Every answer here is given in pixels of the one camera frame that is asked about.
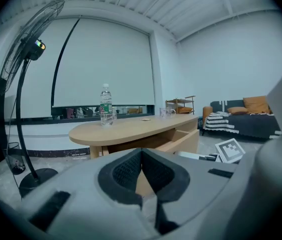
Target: floor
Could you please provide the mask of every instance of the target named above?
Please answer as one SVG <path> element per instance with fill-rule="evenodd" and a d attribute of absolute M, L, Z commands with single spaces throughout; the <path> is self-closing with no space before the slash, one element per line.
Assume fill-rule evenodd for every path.
<path fill-rule="evenodd" d="M 198 143 L 198 154 L 208 155 L 216 152 L 215 144 L 232 139 L 238 141 L 245 152 L 257 151 L 264 143 L 264 140 L 240 137 L 238 135 L 220 135 L 215 132 L 206 132 L 204 136 L 200 134 Z M 37 158 L 31 157 L 31 161 L 35 169 L 40 168 L 52 168 L 61 173 L 63 170 L 75 166 L 78 163 L 82 163 L 90 159 L 89 155 L 77 156 L 77 157 L 58 157 L 58 158 Z M 17 184 L 19 185 L 24 176 L 29 173 L 27 168 L 25 172 L 20 175 L 16 175 L 15 179 L 11 173 L 8 164 L 5 160 L 0 162 L 0 199 L 11 207 L 16 209 L 21 203 L 21 197 L 18 191 Z M 148 196 L 143 200 L 143 214 L 151 222 L 154 222 L 156 213 L 156 197 Z"/>

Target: black and white throw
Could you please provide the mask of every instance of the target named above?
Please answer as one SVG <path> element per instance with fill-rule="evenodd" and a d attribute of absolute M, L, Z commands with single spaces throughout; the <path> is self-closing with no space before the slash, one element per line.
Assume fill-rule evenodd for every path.
<path fill-rule="evenodd" d="M 213 112 L 204 122 L 204 130 L 225 131 L 264 139 L 275 139 L 281 135 L 274 114 L 241 114 Z"/>

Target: cushion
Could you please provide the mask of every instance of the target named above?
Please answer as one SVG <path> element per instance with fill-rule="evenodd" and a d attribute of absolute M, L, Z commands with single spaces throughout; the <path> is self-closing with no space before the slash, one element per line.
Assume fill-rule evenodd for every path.
<path fill-rule="evenodd" d="M 242 115 L 248 113 L 248 110 L 243 106 L 234 106 L 227 109 L 232 115 Z"/>
<path fill-rule="evenodd" d="M 249 114 L 270 113 L 266 96 L 243 98 L 243 102 Z"/>
<path fill-rule="evenodd" d="M 186 107 L 186 106 L 179 106 L 178 108 L 177 108 L 177 110 L 178 110 L 178 112 L 179 113 L 186 113 L 186 112 L 191 112 L 192 111 L 192 107 Z"/>

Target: white box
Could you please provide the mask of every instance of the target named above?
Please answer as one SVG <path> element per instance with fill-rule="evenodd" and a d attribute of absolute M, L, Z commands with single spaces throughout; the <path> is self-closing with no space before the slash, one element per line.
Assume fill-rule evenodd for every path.
<path fill-rule="evenodd" d="M 223 163 L 234 163 L 246 153 L 235 138 L 215 144 L 216 151 L 220 154 Z"/>

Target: water bottle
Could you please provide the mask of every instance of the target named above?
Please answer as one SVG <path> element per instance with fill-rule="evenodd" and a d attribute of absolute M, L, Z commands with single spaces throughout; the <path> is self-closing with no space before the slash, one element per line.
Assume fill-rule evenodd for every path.
<path fill-rule="evenodd" d="M 101 92 L 100 117 L 102 126 L 112 125 L 112 98 L 109 91 L 109 85 L 107 83 L 103 84 L 103 91 Z"/>

